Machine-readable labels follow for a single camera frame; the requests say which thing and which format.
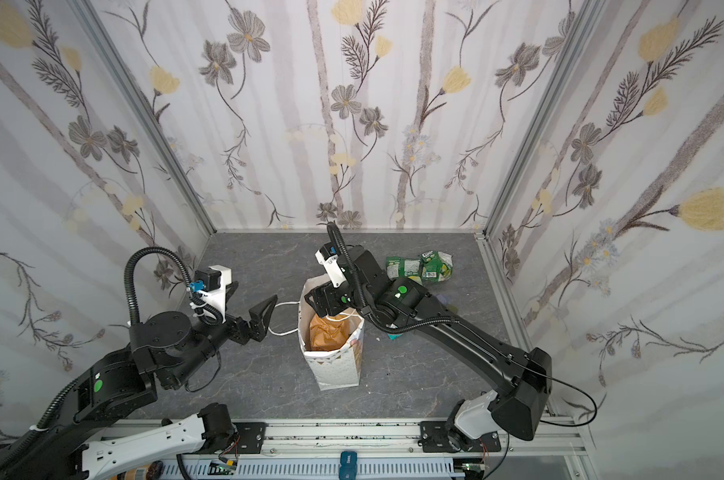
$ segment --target orange plastic bag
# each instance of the orange plastic bag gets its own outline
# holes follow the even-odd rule
[[[332,321],[334,317],[324,319],[314,313],[309,324],[309,344],[314,352],[331,352],[338,350],[349,339],[348,318],[341,321]]]

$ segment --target white paper bag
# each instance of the white paper bag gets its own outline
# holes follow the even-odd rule
[[[339,350],[331,352],[311,352],[307,346],[310,345],[309,325],[314,316],[311,305],[306,303],[305,295],[315,286],[329,281],[327,274],[309,278],[303,285],[303,292],[300,293],[300,304],[298,306],[298,341],[303,358],[309,364],[314,377],[319,384],[319,390],[342,389],[359,384],[359,376],[362,374],[362,340],[364,333],[364,319],[358,316],[350,316],[349,330],[351,336],[340,347]],[[356,313],[354,309],[347,309],[343,314]]]

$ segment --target green snack bag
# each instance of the green snack bag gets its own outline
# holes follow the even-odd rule
[[[424,282],[443,282],[453,274],[453,256],[444,252],[429,250],[421,255],[423,270],[420,277]]]
[[[401,276],[417,276],[420,274],[420,259],[387,256],[386,274],[392,280]]]

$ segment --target wall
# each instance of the wall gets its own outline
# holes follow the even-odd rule
[[[606,4],[491,239],[601,477],[724,478],[724,1]]]
[[[483,226],[580,7],[93,3],[223,229]]]
[[[127,340],[122,274],[146,245],[191,265],[206,235],[65,3],[0,3],[0,439]],[[156,257],[142,312],[181,289]]]

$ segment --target black mounting plate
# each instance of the black mounting plate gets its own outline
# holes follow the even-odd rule
[[[420,440],[418,445],[423,447],[423,453],[455,453],[456,450],[447,438],[446,422],[420,422]],[[482,452],[482,442],[488,452],[500,452],[501,441],[497,432],[485,433],[476,440],[469,439],[470,447],[463,452]]]
[[[237,453],[260,454],[263,440],[266,438],[266,423],[264,422],[235,422],[239,440],[237,441]],[[231,440],[237,440],[237,433],[233,434]]]

